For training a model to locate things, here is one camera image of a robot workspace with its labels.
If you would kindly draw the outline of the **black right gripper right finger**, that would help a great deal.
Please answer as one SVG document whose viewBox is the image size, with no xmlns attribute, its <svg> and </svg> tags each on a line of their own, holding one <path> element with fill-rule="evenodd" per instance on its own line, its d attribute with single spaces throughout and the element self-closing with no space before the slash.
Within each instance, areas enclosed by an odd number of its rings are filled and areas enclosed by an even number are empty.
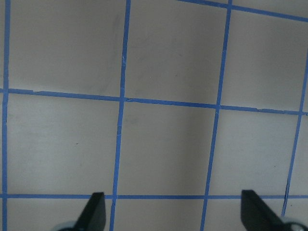
<svg viewBox="0 0 308 231">
<path fill-rule="evenodd" d="M 292 230 L 253 190 L 242 190 L 241 222 L 247 231 Z"/>
</svg>

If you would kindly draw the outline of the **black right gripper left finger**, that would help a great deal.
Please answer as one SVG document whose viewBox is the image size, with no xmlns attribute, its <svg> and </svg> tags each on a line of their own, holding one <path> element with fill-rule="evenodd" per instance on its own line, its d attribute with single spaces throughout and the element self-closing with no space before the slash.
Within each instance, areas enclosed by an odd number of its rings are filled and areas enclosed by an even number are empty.
<svg viewBox="0 0 308 231">
<path fill-rule="evenodd" d="M 73 226 L 73 231 L 103 231 L 106 225 L 105 196 L 93 193 Z"/>
</svg>

